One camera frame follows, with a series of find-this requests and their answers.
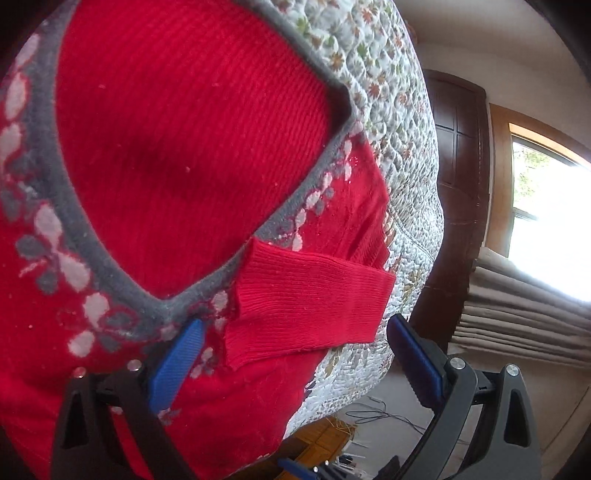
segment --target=blue gripper pad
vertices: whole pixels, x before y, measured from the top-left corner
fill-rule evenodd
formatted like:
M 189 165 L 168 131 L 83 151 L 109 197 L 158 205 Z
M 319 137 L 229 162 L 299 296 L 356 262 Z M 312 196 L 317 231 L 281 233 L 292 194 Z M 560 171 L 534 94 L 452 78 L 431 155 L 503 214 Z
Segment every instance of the blue gripper pad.
M 189 374 L 205 337 L 205 326 L 194 320 L 174 341 L 158 369 L 148 380 L 148 405 L 152 413 L 170 408 Z
M 387 335 L 420 404 L 438 411 L 444 404 L 445 353 L 435 343 L 420 338 L 400 314 L 388 321 Z

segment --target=metal screw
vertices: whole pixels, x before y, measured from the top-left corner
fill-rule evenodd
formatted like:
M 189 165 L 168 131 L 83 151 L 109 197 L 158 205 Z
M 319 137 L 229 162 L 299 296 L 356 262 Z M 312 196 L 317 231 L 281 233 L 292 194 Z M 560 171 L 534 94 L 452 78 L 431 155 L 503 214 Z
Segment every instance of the metal screw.
M 130 372 L 137 372 L 140 368 L 142 368 L 142 362 L 137 359 L 130 360 L 127 363 L 127 370 Z
M 517 365 L 509 364 L 505 367 L 507 369 L 507 373 L 512 376 L 516 377 L 519 375 L 519 367 Z
M 86 368 L 84 367 L 76 367 L 72 372 L 72 378 L 84 378 L 86 375 Z
M 456 370 L 462 370 L 466 366 L 466 362 L 460 357 L 455 356 L 449 361 L 449 364 Z

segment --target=beige curtain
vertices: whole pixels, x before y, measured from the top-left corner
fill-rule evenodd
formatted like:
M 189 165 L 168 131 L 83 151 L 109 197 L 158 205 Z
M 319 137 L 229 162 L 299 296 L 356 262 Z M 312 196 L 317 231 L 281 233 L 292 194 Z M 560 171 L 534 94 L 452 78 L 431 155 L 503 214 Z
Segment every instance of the beige curtain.
M 591 304 L 481 248 L 452 342 L 591 369 Z

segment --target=brown door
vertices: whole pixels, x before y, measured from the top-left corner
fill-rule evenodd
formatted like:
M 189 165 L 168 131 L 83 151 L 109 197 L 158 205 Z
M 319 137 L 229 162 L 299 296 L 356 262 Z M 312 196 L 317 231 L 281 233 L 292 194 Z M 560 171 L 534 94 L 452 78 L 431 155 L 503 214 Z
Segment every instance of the brown door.
M 447 348 L 486 228 L 490 168 L 486 92 L 453 75 L 432 70 L 424 74 L 439 143 L 437 189 L 445 230 L 411 324 L 419 335 Z

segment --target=quilted bedspread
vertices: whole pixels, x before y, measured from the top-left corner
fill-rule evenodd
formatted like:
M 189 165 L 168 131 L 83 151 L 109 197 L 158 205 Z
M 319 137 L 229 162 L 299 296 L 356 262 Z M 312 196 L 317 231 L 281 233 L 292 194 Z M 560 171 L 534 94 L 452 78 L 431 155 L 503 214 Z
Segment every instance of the quilted bedspread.
M 391 0 L 268 0 L 349 87 L 389 193 L 384 219 L 397 275 L 374 343 L 332 349 L 285 436 L 334 413 L 373 388 L 393 354 L 387 319 L 409 316 L 443 239 L 437 196 L 439 157 L 421 66 Z

